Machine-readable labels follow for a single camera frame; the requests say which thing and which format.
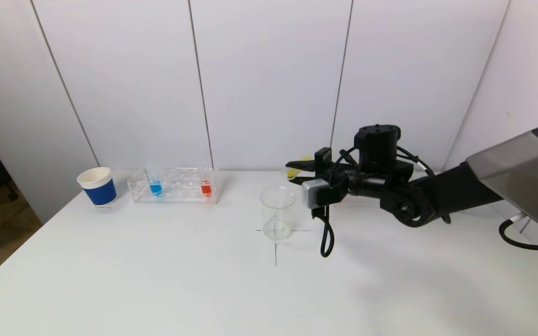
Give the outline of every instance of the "white cable connector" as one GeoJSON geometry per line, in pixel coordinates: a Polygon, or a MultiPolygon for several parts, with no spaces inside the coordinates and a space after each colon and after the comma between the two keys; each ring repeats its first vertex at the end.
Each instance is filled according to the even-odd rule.
{"type": "Polygon", "coordinates": [[[427,171],[427,167],[423,166],[423,164],[420,161],[416,162],[416,164],[418,164],[422,168],[423,171],[425,172],[427,171]]]}
{"type": "Polygon", "coordinates": [[[514,217],[510,217],[510,221],[512,221],[512,223],[516,223],[517,221],[523,219],[526,216],[527,216],[526,213],[521,212],[515,215],[514,217]]]}

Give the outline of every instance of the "white wall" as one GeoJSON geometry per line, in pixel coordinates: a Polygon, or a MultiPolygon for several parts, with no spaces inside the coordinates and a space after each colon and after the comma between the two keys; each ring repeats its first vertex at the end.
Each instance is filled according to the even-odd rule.
{"type": "Polygon", "coordinates": [[[211,163],[187,0],[35,0],[99,163],[211,163]]]}
{"type": "MultiPolygon", "coordinates": [[[[538,1],[512,0],[446,168],[538,127],[538,1]]],[[[538,244],[538,224],[523,234],[538,244]]]]}
{"type": "Polygon", "coordinates": [[[281,168],[328,147],[350,0],[193,0],[213,161],[281,168]]]}
{"type": "Polygon", "coordinates": [[[0,159],[43,222],[96,166],[28,1],[0,0],[0,159]]]}
{"type": "Polygon", "coordinates": [[[395,124],[400,145],[441,170],[508,0],[355,0],[333,148],[395,124]]]}

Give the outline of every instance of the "robotic arm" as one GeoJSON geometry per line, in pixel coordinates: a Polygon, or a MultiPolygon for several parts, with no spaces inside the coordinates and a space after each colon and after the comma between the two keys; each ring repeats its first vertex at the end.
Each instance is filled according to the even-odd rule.
{"type": "MultiPolygon", "coordinates": [[[[312,161],[286,164],[315,173],[314,178],[296,177],[291,182],[302,185],[303,201],[311,209],[312,217],[325,223],[323,257],[333,249],[329,205],[341,202],[347,194],[379,198],[382,209],[410,227],[420,227],[438,218],[450,224],[452,212],[502,199],[538,222],[538,128],[476,153],[439,175],[417,156],[398,147],[400,137],[401,130],[394,125],[366,126],[354,137],[354,147],[340,151],[336,162],[332,162],[331,149],[324,147],[312,161]],[[355,149],[360,152],[360,162],[350,156],[355,149]],[[427,176],[410,181],[414,165],[398,159],[416,162],[427,171],[427,176]]],[[[507,238],[503,232],[511,224],[508,220],[500,226],[506,242],[538,249],[507,238]]]]}

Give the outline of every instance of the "white table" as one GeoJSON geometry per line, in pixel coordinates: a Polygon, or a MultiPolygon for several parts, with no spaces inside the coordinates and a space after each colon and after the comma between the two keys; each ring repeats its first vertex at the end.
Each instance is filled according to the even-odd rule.
{"type": "Polygon", "coordinates": [[[489,207],[408,228],[352,198],[324,259],[299,201],[308,231],[255,231],[278,172],[228,173],[216,206],[133,204],[114,174],[111,208],[79,194],[0,267],[0,336],[538,335],[538,252],[489,207]]]}

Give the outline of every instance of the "test tube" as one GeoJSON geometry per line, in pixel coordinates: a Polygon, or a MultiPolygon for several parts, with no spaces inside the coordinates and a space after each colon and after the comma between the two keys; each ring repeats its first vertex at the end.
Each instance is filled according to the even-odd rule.
{"type": "Polygon", "coordinates": [[[147,179],[149,181],[149,187],[151,188],[151,193],[155,196],[160,196],[163,193],[163,188],[161,186],[161,180],[155,169],[147,167],[145,168],[147,173],[147,179]]]}
{"type": "Polygon", "coordinates": [[[207,166],[206,162],[203,162],[203,165],[198,168],[198,176],[200,178],[200,189],[203,192],[203,195],[210,197],[211,196],[211,170],[207,166]]]}

